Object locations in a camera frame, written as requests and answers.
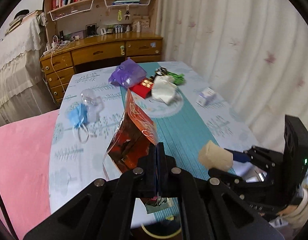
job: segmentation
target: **small bottle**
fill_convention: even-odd
[[[140,22],[140,21],[137,22],[137,25],[136,25],[136,32],[137,32],[137,33],[140,33],[140,32],[141,32],[141,22]]]

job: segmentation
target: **photo frame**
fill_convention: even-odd
[[[91,37],[91,36],[95,36],[95,35],[97,35],[97,33],[96,33],[96,23],[86,25],[86,36]]]

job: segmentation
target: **blue face mask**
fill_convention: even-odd
[[[76,108],[74,108],[72,111],[70,111],[67,114],[67,118],[70,120],[71,124],[73,125],[73,134],[75,137],[75,132],[74,132],[74,128],[76,128],[78,130],[78,140],[81,143],[86,143],[88,140],[88,130],[85,126],[85,124],[87,123],[87,110],[85,108],[85,105],[80,104],[79,106],[77,106]],[[86,132],[87,137],[85,141],[81,141],[81,136],[79,133],[79,128],[82,127],[83,130]]]

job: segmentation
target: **desk drawer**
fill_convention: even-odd
[[[51,58],[43,60],[41,63],[46,75],[54,72],[51,65]],[[52,63],[55,71],[73,66],[71,54],[69,52],[53,56]]]
[[[67,84],[63,84],[64,90],[66,91],[67,87],[68,87],[68,83]],[[51,93],[54,97],[55,100],[63,98],[64,97],[64,90],[63,90],[62,85],[57,86],[57,87],[53,87],[51,88]]]
[[[136,57],[130,57],[130,58],[134,60],[136,63],[161,61],[161,55],[136,56]]]
[[[57,99],[56,104],[58,104],[58,106],[61,107],[62,101],[63,101],[63,98]]]
[[[126,56],[160,55],[161,40],[126,41]]]
[[[47,82],[50,85],[50,88],[53,87],[57,87],[61,85],[61,81],[62,84],[66,84],[68,82],[70,82],[72,76],[74,75],[74,68],[73,67],[69,67],[66,69],[63,69],[61,71],[57,71],[57,74],[51,73],[46,75],[47,78]]]
[[[121,57],[125,54],[125,49],[123,48],[124,54],[122,55],[121,46],[124,47],[123,41],[108,42],[75,49],[72,51],[74,65],[106,58]]]

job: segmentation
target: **table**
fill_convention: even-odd
[[[46,75],[52,96],[58,104],[76,73],[119,65],[130,57],[135,62],[155,62],[161,60],[162,37],[153,33],[114,33],[87,37],[73,41],[44,55],[41,59],[42,71]]]
[[[142,99],[134,94],[138,104],[157,125],[158,137],[164,142],[165,152],[176,159],[177,166],[190,171],[195,177],[207,179],[207,170],[197,161],[198,151],[210,139],[223,148],[243,151],[259,145],[242,119],[220,96],[205,107],[196,103],[198,94],[208,83],[183,62],[140,64],[152,75],[163,66],[168,71],[185,74],[185,84],[178,86],[181,100],[167,106],[164,103]],[[84,187],[97,178],[105,178],[103,164],[110,179],[120,176],[106,149],[124,111],[126,90],[108,83],[115,67],[76,74],[70,80],[56,120],[49,166],[49,194],[51,213],[64,205]],[[93,89],[102,97],[104,109],[100,119],[87,125],[89,140],[82,144],[75,139],[66,115],[81,103],[80,93]],[[234,162],[232,172],[243,175],[250,163]],[[146,214],[145,206],[135,202],[132,227],[163,219],[167,210]]]

